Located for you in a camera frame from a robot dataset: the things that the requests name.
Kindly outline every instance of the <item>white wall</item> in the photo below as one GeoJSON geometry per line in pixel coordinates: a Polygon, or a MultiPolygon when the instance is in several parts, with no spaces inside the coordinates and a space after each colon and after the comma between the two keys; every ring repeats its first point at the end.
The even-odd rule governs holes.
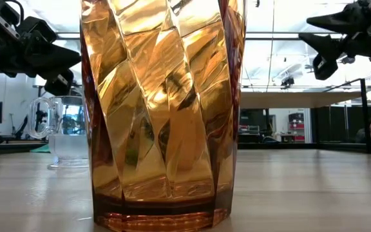
{"type": "Polygon", "coordinates": [[[28,113],[28,105],[38,97],[38,89],[33,88],[34,79],[25,74],[9,78],[0,74],[0,102],[3,102],[3,123],[0,124],[0,135],[11,135],[12,123],[18,130],[28,113]]]}
{"type": "Polygon", "coordinates": [[[289,130],[289,114],[304,113],[304,109],[270,109],[270,115],[276,116],[275,132],[287,132],[289,130]]]}

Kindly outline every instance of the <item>amber glass tumbler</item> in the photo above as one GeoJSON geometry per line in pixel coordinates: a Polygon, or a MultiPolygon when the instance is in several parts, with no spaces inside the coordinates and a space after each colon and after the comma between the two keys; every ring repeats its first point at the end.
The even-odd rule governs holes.
{"type": "Polygon", "coordinates": [[[195,231],[231,212],[245,0],[82,0],[94,219],[195,231]]]}

